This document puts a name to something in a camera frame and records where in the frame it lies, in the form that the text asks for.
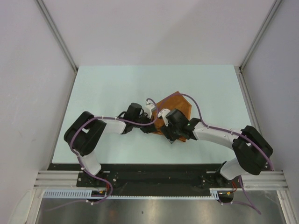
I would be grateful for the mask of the orange satin napkin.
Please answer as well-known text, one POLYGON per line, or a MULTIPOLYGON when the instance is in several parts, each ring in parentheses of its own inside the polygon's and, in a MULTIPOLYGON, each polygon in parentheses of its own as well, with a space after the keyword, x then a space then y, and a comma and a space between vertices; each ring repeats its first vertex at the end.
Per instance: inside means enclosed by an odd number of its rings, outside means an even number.
MULTIPOLYGON (((182 96, 179 95, 179 91, 174 92, 173 94, 169 95, 168 97, 162 99, 158 103, 158 110, 161 111, 162 109, 169 109, 170 111, 173 109, 179 109, 188 120, 190 120, 192 105, 182 96)), ((160 131, 160 128, 164 125, 163 119, 157 119, 154 123, 156 132, 152 134, 163 135, 160 131)), ((186 138, 180 137, 178 139, 181 142, 186 142, 186 138)))

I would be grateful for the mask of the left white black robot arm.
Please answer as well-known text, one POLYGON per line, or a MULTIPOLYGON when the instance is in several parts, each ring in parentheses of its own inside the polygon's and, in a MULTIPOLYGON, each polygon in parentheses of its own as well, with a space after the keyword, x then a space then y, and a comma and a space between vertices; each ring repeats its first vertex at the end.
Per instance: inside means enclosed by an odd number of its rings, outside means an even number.
POLYGON ((145 133, 147 128, 154 130, 152 113, 157 109, 154 102, 146 101, 145 106, 131 103, 125 112, 118 117, 94 116, 90 112, 83 112, 64 134, 64 141, 76 155, 81 169, 87 175, 87 181, 92 186, 99 186, 103 182, 100 173, 101 165, 95 155, 95 148, 104 133, 127 134, 133 128, 140 128, 145 133))

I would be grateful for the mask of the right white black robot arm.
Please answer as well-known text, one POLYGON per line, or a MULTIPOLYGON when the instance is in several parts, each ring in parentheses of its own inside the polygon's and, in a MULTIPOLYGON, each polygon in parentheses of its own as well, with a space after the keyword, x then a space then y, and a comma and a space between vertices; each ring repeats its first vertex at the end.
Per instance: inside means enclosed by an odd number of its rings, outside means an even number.
POLYGON ((170 143, 183 137, 209 141, 234 151, 235 158, 224 162, 215 172, 215 181, 220 187, 227 187, 243 174, 259 175, 273 154, 272 147, 252 126, 240 130, 212 127, 198 118, 188 120, 178 109, 163 109, 158 117, 164 121, 160 131, 170 143))

